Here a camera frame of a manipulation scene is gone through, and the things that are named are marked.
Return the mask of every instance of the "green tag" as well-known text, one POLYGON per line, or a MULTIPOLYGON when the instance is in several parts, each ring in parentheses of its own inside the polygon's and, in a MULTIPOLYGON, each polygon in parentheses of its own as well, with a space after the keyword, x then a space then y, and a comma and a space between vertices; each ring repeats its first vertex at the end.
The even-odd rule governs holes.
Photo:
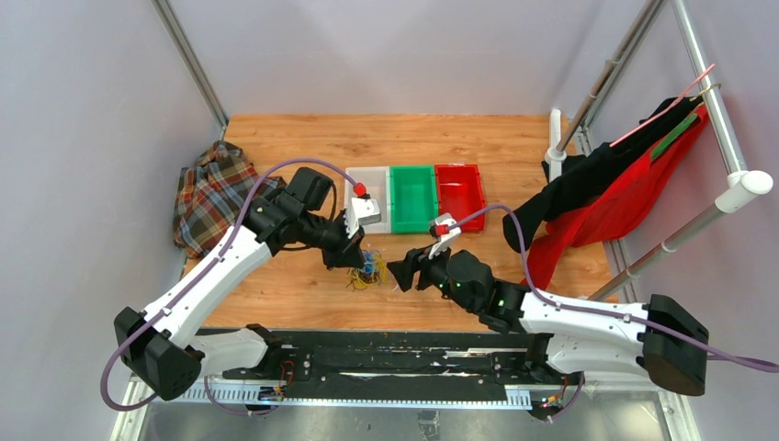
POLYGON ((682 133, 684 133, 691 125, 693 125, 696 119, 698 119, 698 114, 695 112, 690 113, 687 115, 687 118, 682 120, 679 125, 674 127, 669 134, 665 135, 665 138, 658 142, 655 148, 652 149, 652 162, 661 157, 662 154, 668 150, 668 147, 670 147, 674 141, 682 136, 682 133))

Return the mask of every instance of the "green bin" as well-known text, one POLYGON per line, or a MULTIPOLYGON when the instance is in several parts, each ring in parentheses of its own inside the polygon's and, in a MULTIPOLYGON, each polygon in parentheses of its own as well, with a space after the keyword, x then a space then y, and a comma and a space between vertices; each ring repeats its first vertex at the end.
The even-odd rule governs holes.
POLYGON ((389 180, 392 232, 428 232, 438 216, 433 166, 393 166, 389 180))

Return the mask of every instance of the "clothing rack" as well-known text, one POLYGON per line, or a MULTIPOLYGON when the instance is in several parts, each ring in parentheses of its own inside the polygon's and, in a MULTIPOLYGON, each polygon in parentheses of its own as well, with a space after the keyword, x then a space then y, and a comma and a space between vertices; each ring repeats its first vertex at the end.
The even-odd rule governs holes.
MULTIPOLYGON (((672 4, 694 72, 696 75, 700 75, 708 67, 709 61, 695 32, 687 6, 684 0, 667 1, 670 1, 672 4)), ((638 45, 646 36, 665 3, 666 0, 647 0, 644 3, 627 34, 619 43, 614 56, 606 62, 590 93, 584 98, 565 133, 560 135, 559 112, 557 110, 552 112, 551 143, 545 155, 545 160, 549 164, 550 180, 559 176, 562 161, 566 158, 565 148, 574 135, 580 133, 587 140, 589 128, 604 106, 609 94, 614 90, 616 80, 625 70, 627 63, 636 52, 638 45)), ((725 107, 725 102, 719 92, 718 83, 714 75, 711 73, 706 75, 700 82, 700 87, 714 133, 717 136, 719 150, 722 152, 725 169, 728 171, 728 189, 717 197, 709 207, 684 224, 682 228, 667 239, 658 243, 657 246, 630 266, 627 265, 622 241, 617 240, 607 243, 606 247, 607 249, 610 248, 609 251, 615 257, 617 269, 621 272, 592 294, 589 297, 590 300, 604 300, 620 289, 624 289, 623 300, 637 301, 638 296, 636 295, 635 288, 632 286, 632 282, 634 279, 639 278, 648 267, 666 255, 675 252, 680 246, 724 215, 736 212, 757 196, 771 191, 773 187, 772 178, 761 171, 750 171, 746 161, 744 161, 739 140, 733 130, 733 124, 730 122, 728 110, 725 107)))

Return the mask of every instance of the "white pole connector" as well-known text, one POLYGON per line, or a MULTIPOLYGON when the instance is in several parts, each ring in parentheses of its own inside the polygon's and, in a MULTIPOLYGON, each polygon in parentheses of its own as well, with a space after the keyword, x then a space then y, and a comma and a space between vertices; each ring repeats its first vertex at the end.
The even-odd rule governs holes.
POLYGON ((722 212, 730 214, 735 213, 758 196, 771 191, 773 179, 765 172, 753 170, 736 172, 728 176, 728 184, 730 188, 719 195, 714 203, 722 212))
POLYGON ((562 175, 562 162, 568 157, 565 153, 565 149, 562 149, 562 152, 557 150, 560 139, 562 139, 560 118, 560 111, 553 108, 549 113, 549 148, 544 155, 544 161, 549 164, 549 182, 554 181, 562 175))

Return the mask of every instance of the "plastic storage bin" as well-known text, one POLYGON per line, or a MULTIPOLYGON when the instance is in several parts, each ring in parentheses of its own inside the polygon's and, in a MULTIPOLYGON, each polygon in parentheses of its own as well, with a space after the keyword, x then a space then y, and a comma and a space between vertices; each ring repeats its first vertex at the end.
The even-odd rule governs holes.
MULTIPOLYGON (((381 222, 363 227, 366 234, 378 234, 392 232, 391 209, 390 209, 390 168, 389 167, 348 167, 346 174, 352 176, 355 181, 363 183, 367 192, 378 202, 378 209, 381 210, 381 222)), ((346 181, 346 197, 344 198, 344 207, 349 198, 355 195, 352 191, 352 185, 346 181)))
MULTIPOLYGON (((479 167, 468 165, 436 165, 435 180, 438 192, 438 214, 450 213, 459 221, 470 213, 484 208, 479 167)), ((484 230, 484 216, 471 220, 460 229, 463 232, 484 230)))
POLYGON ((435 171, 431 165, 389 169, 392 232, 428 232, 438 216, 435 171))

